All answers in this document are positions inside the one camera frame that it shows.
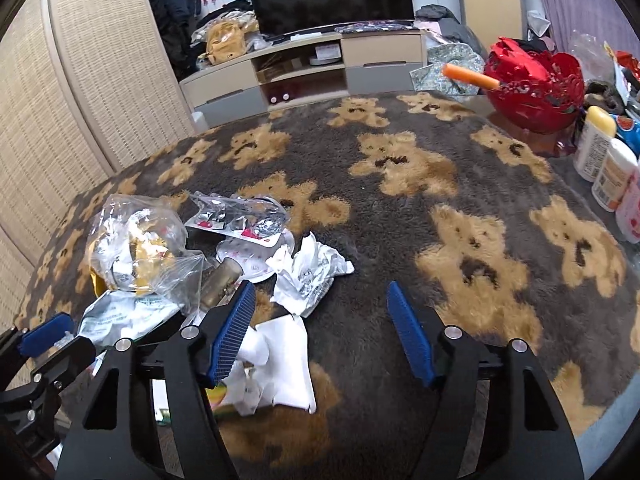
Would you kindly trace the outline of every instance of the purple curtain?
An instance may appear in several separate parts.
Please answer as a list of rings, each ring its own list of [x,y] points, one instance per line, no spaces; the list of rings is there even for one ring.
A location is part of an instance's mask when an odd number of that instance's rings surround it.
[[[542,0],[558,50],[571,49],[574,30],[640,59],[640,40],[615,0]]]

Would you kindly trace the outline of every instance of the red basket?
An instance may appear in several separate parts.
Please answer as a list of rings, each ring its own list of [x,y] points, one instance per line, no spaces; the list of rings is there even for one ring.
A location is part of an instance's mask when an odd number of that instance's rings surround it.
[[[521,128],[540,134],[570,126],[584,99],[584,81],[574,56],[524,52],[513,40],[492,46],[484,73],[504,83],[487,92],[502,115]]]

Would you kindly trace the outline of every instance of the small bottle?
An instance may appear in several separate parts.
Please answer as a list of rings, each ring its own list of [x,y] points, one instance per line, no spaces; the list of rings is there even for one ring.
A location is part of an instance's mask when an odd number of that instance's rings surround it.
[[[591,106],[587,111],[584,128],[574,155],[575,171],[585,180],[593,182],[607,155],[611,139],[616,136],[616,121],[602,108]]]
[[[591,193],[601,208],[613,213],[626,190],[629,179],[638,167],[634,152],[619,139],[612,139]]]
[[[616,223],[627,242],[640,242],[640,168],[635,169],[616,209]]]

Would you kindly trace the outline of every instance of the rug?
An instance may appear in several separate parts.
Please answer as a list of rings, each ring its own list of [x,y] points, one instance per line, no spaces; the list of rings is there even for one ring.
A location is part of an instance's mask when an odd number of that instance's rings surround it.
[[[82,255],[109,194],[165,196],[187,219],[196,208],[185,190],[271,195],[298,247],[312,231],[355,266],[305,320],[317,412],[277,406],[221,421],[241,478],[411,472],[438,399],[412,376],[386,312],[391,280],[485,342],[527,340],[576,435],[639,367],[640,284],[609,232],[546,160],[426,92],[255,116],[134,164],[74,200],[18,325],[60,311],[78,320],[94,300]],[[218,241],[192,231],[188,247],[212,255]],[[258,286],[254,322],[285,313],[269,302],[273,284]],[[479,439],[476,429],[468,448]]]

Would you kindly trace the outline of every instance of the orange stick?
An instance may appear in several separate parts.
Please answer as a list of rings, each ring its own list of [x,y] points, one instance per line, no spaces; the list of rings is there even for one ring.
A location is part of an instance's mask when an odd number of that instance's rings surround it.
[[[484,90],[495,90],[500,86],[500,81],[493,77],[474,72],[468,68],[452,65],[451,63],[447,63],[442,67],[442,74],[449,79],[455,79],[456,81],[476,85]]]

